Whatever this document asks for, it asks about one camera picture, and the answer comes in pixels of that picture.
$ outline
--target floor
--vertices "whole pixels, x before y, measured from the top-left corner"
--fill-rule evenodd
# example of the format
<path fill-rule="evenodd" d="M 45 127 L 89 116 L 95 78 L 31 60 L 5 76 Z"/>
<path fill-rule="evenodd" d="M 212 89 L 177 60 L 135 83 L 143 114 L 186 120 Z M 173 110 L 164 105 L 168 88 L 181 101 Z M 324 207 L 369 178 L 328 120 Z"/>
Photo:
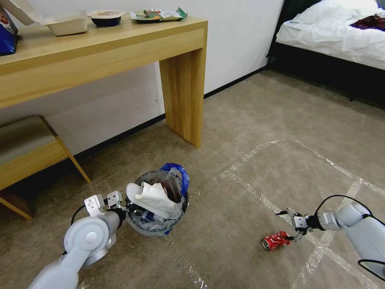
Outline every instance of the floor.
<path fill-rule="evenodd" d="M 28 287 L 59 258 L 86 197 L 124 192 L 166 162 L 190 175 L 181 223 L 167 237 L 123 225 L 110 252 L 80 271 L 78 288 L 383 287 L 356 264 L 342 232 L 313 232 L 273 252 L 260 240 L 293 233 L 274 212 L 312 213 L 331 194 L 355 196 L 385 220 L 384 110 L 264 71 L 205 100 L 202 139 L 195 149 L 162 121 L 80 160 L 91 185 L 64 162 L 14 186 L 31 199 L 35 218 L 27 222 L 0 207 L 2 288 Z"/>

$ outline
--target table leg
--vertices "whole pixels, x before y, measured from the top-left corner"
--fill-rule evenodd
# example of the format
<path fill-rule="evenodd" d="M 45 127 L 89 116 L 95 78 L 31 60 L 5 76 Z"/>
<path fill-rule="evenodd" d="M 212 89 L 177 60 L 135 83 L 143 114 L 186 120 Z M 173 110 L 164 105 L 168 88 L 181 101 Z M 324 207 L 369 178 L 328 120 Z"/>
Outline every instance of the table leg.
<path fill-rule="evenodd" d="M 7 191 L 7 189 L 1 191 L 0 203 L 19 215 L 22 215 L 27 220 L 32 220 L 32 214 L 26 201 L 20 196 Z"/>
<path fill-rule="evenodd" d="M 201 146 L 206 47 L 159 62 L 166 123 Z"/>

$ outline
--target baseboard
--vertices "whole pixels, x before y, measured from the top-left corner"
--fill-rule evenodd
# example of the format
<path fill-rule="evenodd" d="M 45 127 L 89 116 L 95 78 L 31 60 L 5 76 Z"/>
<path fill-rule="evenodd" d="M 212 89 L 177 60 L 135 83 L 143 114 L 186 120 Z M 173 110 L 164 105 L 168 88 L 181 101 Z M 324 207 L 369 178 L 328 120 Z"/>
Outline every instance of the baseboard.
<path fill-rule="evenodd" d="M 213 90 L 211 92 L 206 93 L 203 96 L 203 98 L 204 99 L 209 98 L 210 96 L 213 96 L 214 94 L 217 94 L 218 92 L 221 92 L 222 90 L 225 90 L 225 89 L 227 89 L 227 88 L 229 88 L 229 87 L 231 87 L 231 86 L 233 86 L 233 85 L 235 85 L 235 84 L 237 84 L 237 83 L 239 83 L 239 82 L 241 82 L 241 81 L 243 81 L 243 80 L 245 80 L 245 79 L 247 79 L 247 78 L 249 78 L 249 77 L 251 77 L 251 76 L 253 76 L 253 75 L 255 75 L 255 74 L 259 73 L 259 72 L 261 72 L 261 71 L 263 71 L 263 70 L 266 70 L 266 66 L 263 66 L 263 67 L 255 70 L 253 72 L 250 72 L 250 73 L 248 73 L 248 74 L 246 74 L 246 75 L 244 75 L 244 76 L 242 76 L 242 77 L 240 77 L 240 78 L 238 78 L 236 80 L 233 80 L 232 82 L 229 82 L 228 84 L 225 84 L 225 85 L 223 85 L 223 86 L 221 86 L 221 87 L 219 87 L 219 88 L 217 88 L 217 89 L 215 89 L 215 90 Z M 85 158 L 85 157 L 87 157 L 89 155 L 92 155 L 95 152 L 97 152 L 97 151 L 99 151 L 99 150 L 101 150 L 101 149 L 103 149 L 103 148 L 105 148 L 107 146 L 110 146 L 110 145 L 112 145 L 112 144 L 114 144 L 114 143 L 116 143 L 116 142 L 118 142 L 118 141 L 120 141 L 120 140 L 122 140 L 122 139 L 124 139 L 124 138 L 126 138 L 126 137 L 128 137 L 128 136 L 130 136 L 130 135 L 132 135 L 132 134 L 142 130 L 142 129 L 145 129 L 145 128 L 151 126 L 151 125 L 154 125 L 157 122 L 160 122 L 161 120 L 163 120 L 165 118 L 166 118 L 166 115 L 165 114 L 161 114 L 161 115 L 159 115 L 157 117 L 154 117 L 153 119 L 150 119 L 150 120 L 148 120 L 148 121 L 146 121 L 146 122 L 144 122 L 142 124 L 139 124 L 138 126 L 135 126 L 132 129 L 129 129 L 129 130 L 125 131 L 125 132 L 122 132 L 121 134 L 118 134 L 117 136 L 109 138 L 109 139 L 107 139 L 107 140 L 105 140 L 105 141 L 103 141 L 103 142 L 101 142 L 101 143 L 99 143 L 99 144 L 89 148 L 89 149 L 86 149 L 85 151 L 82 151 L 81 153 L 78 153 L 75 156 L 76 156 L 77 159 Z"/>

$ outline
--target plastic bowl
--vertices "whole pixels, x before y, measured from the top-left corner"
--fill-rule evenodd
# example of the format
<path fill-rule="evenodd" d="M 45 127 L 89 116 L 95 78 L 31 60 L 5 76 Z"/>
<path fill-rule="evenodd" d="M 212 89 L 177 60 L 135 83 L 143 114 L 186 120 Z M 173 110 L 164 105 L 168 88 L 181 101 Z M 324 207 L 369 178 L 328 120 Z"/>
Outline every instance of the plastic bowl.
<path fill-rule="evenodd" d="M 92 22 L 98 27 L 111 27 L 116 26 L 120 23 L 121 16 L 117 18 L 110 19 L 101 19 L 101 18 L 91 18 Z"/>
<path fill-rule="evenodd" d="M 124 13 L 120 10 L 99 10 L 88 13 L 88 17 L 98 27 L 109 27 L 118 25 Z"/>

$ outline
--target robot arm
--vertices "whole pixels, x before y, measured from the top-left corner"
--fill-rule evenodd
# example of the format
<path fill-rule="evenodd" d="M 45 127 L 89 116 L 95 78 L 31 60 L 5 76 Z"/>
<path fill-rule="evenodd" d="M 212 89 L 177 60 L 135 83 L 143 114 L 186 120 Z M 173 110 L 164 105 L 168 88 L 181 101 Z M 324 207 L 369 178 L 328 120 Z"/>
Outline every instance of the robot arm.
<path fill-rule="evenodd" d="M 303 216 L 291 209 L 278 214 L 288 214 L 291 217 L 297 236 L 288 238 L 295 242 L 306 235 L 308 230 L 345 231 L 361 257 L 358 264 L 385 281 L 385 225 L 363 205 L 345 206 L 337 212 L 317 212 L 313 216 Z"/>
<path fill-rule="evenodd" d="M 75 289 L 80 268 L 105 256 L 116 242 L 116 230 L 126 218 L 126 209 L 120 204 L 120 192 L 107 196 L 108 210 L 101 195 L 84 200 L 89 217 L 82 218 L 71 225 L 64 237 L 66 254 L 46 266 L 30 285 L 30 289 Z"/>

